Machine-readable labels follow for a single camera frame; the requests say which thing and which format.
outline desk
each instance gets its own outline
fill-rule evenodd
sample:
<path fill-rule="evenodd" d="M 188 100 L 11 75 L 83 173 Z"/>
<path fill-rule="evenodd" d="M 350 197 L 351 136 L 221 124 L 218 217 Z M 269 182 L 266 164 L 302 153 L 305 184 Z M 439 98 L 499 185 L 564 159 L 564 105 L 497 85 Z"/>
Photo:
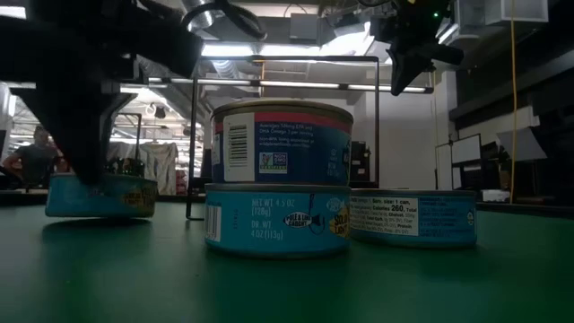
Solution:
<path fill-rule="evenodd" d="M 354 241 L 335 258 L 277 261 L 212 252 L 184 210 L 109 222 L 0 209 L 0 322 L 572 320 L 571 220 L 483 212 L 476 249 Z"/>

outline black cable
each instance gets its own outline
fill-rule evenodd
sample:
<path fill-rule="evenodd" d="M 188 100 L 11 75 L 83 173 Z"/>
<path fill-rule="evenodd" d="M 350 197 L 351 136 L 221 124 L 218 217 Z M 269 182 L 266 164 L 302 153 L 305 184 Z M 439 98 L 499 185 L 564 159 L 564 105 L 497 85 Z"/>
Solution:
<path fill-rule="evenodd" d="M 365 6 L 365 7 L 367 7 L 367 8 L 372 8 L 372 7 L 380 6 L 380 5 L 385 4 L 385 3 L 387 3 L 387 2 L 390 2 L 390 1 L 393 1 L 393 0 L 378 0 L 378 1 L 373 1 L 373 2 L 370 2 L 370 3 L 367 2 L 367 1 L 365 1 L 365 0 L 357 0 L 357 2 L 358 2 L 359 4 L 361 4 L 362 6 Z"/>
<path fill-rule="evenodd" d="M 197 6 L 183 17 L 181 25 L 187 28 L 199 14 L 213 10 L 223 11 L 230 21 L 247 35 L 258 40 L 263 40 L 267 37 L 265 28 L 252 12 L 240 6 L 230 4 L 227 0 L 215 0 L 212 3 Z"/>
<path fill-rule="evenodd" d="M 287 8 L 285 8 L 285 11 L 283 12 L 283 17 L 287 16 L 287 11 L 289 10 L 289 8 L 291 8 L 292 5 L 294 5 L 294 4 L 287 5 Z M 303 8 L 300 4 L 295 4 L 295 5 L 297 5 L 305 14 L 309 14 L 307 12 L 307 10 L 305 10 L 305 8 Z"/>

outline stacked tuna can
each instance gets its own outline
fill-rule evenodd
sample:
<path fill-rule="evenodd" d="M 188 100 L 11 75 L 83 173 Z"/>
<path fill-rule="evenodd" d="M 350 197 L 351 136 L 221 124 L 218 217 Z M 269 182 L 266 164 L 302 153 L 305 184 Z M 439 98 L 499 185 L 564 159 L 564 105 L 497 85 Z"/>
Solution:
<path fill-rule="evenodd" d="M 253 100 L 212 115 L 205 241 L 262 258 L 349 247 L 352 115 L 302 100 Z"/>

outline msc blue fish label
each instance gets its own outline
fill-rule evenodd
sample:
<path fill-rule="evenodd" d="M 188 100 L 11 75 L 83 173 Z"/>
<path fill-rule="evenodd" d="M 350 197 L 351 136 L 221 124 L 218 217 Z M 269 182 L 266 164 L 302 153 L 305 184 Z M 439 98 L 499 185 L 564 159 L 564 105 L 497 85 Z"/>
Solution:
<path fill-rule="evenodd" d="M 353 236 L 474 243 L 475 218 L 473 196 L 351 196 Z"/>
<path fill-rule="evenodd" d="M 352 123 L 253 112 L 213 122 L 213 182 L 347 185 Z"/>
<path fill-rule="evenodd" d="M 345 193 L 208 191 L 207 244 L 254 255 L 321 253 L 349 246 Z"/>

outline barcode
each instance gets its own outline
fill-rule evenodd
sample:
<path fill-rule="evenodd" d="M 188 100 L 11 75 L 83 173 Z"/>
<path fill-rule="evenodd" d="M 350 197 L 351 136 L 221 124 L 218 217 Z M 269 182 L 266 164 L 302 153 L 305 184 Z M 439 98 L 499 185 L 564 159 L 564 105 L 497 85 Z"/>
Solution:
<path fill-rule="evenodd" d="M 227 134 L 229 167 L 245 167 L 248 165 L 248 126 L 230 126 Z"/>
<path fill-rule="evenodd" d="M 219 242 L 222 239 L 222 208 L 208 205 L 205 210 L 205 237 Z"/>

